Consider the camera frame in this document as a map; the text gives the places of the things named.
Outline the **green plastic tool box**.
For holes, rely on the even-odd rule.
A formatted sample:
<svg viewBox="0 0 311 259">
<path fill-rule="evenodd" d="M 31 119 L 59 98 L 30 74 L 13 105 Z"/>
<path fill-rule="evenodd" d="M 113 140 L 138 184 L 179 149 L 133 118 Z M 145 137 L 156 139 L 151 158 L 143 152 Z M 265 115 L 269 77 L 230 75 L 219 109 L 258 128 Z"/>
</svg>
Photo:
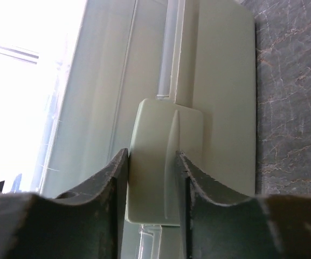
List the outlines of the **green plastic tool box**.
<svg viewBox="0 0 311 259">
<path fill-rule="evenodd" d="M 121 255 L 182 258 L 177 150 L 255 192 L 253 15 L 237 1 L 85 1 L 69 20 L 40 54 L 55 92 L 29 189 L 55 197 L 128 148 Z"/>
</svg>

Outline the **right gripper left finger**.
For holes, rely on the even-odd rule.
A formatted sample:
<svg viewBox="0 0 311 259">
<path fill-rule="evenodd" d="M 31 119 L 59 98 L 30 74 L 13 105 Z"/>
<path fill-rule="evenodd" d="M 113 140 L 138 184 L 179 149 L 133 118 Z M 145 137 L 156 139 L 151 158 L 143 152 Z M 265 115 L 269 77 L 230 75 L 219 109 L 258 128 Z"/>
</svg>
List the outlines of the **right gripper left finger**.
<svg viewBox="0 0 311 259">
<path fill-rule="evenodd" d="M 0 193 L 0 258 L 120 258 L 128 150 L 54 199 Z"/>
</svg>

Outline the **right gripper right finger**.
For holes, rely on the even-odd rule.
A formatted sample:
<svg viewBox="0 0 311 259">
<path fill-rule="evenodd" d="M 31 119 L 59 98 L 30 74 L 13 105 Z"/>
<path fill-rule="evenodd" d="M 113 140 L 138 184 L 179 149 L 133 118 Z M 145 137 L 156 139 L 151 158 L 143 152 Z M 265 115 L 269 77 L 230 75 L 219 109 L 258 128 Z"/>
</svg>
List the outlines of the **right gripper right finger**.
<svg viewBox="0 0 311 259">
<path fill-rule="evenodd" d="M 311 195 L 249 197 L 176 153 L 185 258 L 311 258 Z"/>
</svg>

